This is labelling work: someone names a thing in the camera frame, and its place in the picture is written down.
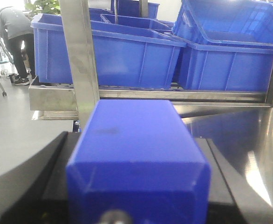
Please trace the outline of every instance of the gray shirt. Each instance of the gray shirt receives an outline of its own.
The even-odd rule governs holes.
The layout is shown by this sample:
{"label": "gray shirt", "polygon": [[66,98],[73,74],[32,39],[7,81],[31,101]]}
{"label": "gray shirt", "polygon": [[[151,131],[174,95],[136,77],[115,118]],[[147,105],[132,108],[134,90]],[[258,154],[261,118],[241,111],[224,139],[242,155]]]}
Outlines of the gray shirt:
{"label": "gray shirt", "polygon": [[21,10],[14,7],[6,7],[0,10],[0,36],[4,41],[32,33],[31,21]]}

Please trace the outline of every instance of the person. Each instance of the person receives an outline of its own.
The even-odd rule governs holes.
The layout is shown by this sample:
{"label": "person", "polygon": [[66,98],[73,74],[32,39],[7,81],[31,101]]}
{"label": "person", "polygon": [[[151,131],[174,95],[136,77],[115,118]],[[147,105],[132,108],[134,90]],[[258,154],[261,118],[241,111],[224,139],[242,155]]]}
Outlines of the person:
{"label": "person", "polygon": [[3,38],[7,50],[14,58],[14,65],[20,75],[15,85],[28,85],[27,70],[21,53],[24,41],[28,55],[32,78],[35,78],[34,34],[30,20],[24,13],[14,7],[0,9],[0,36]]}

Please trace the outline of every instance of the black pants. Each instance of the black pants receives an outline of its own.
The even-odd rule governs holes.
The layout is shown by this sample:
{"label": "black pants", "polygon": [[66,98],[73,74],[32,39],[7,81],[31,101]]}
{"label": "black pants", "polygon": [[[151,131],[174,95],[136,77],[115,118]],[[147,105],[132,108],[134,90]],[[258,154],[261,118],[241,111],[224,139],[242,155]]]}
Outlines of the black pants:
{"label": "black pants", "polygon": [[14,57],[14,65],[21,78],[27,78],[27,70],[21,55],[21,44],[25,42],[32,77],[35,77],[34,35],[25,34],[8,40],[8,49]]}

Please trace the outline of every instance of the sneaker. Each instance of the sneaker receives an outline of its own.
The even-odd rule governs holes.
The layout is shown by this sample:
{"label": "sneaker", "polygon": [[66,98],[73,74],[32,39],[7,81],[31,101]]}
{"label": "sneaker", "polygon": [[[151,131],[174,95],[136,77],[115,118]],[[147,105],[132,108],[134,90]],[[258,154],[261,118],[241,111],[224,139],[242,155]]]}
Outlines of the sneaker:
{"label": "sneaker", "polygon": [[20,78],[14,82],[14,85],[29,85],[30,81],[28,78]]}

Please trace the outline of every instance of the potted plant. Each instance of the potted plant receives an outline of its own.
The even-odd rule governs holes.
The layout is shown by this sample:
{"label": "potted plant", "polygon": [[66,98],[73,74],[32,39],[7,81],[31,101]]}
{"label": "potted plant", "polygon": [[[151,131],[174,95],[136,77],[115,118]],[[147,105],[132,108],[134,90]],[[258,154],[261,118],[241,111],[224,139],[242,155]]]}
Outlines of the potted plant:
{"label": "potted plant", "polygon": [[60,15],[60,4],[58,0],[36,0],[33,4],[26,3],[25,8],[31,10],[31,15],[38,13]]}

